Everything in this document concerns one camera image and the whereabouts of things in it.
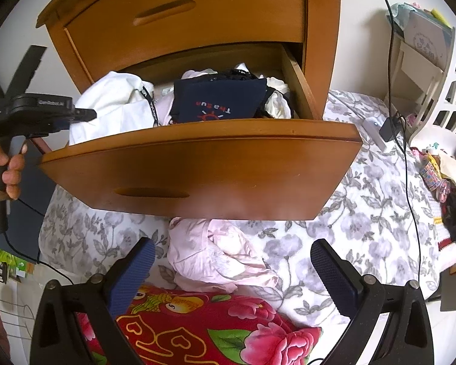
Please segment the person left hand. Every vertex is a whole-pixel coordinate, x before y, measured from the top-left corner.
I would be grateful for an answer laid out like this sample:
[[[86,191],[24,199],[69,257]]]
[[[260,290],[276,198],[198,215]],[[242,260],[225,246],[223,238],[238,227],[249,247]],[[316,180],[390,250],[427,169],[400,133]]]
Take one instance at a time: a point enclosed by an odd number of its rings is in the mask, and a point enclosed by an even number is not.
[[[5,166],[6,170],[1,175],[1,180],[5,184],[5,191],[12,200],[17,200],[20,196],[19,183],[21,174],[25,167],[25,153],[28,151],[26,143],[23,144],[21,151],[8,157],[0,146],[0,166]]]

